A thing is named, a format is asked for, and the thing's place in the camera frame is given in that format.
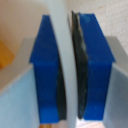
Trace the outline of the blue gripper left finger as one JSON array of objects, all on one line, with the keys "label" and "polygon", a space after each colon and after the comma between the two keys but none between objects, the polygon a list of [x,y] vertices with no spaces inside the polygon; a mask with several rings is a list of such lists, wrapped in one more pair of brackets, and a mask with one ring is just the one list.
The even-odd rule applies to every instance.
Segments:
[{"label": "blue gripper left finger", "polygon": [[50,17],[26,38],[14,62],[0,71],[0,128],[38,128],[66,120],[66,100]]}]

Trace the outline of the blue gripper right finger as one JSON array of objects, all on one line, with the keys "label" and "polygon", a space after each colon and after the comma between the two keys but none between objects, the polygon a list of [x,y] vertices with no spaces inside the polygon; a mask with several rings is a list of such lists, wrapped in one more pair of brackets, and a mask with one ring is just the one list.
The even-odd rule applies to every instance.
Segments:
[{"label": "blue gripper right finger", "polygon": [[78,118],[128,128],[128,55],[104,36],[94,14],[72,13],[78,78]]}]

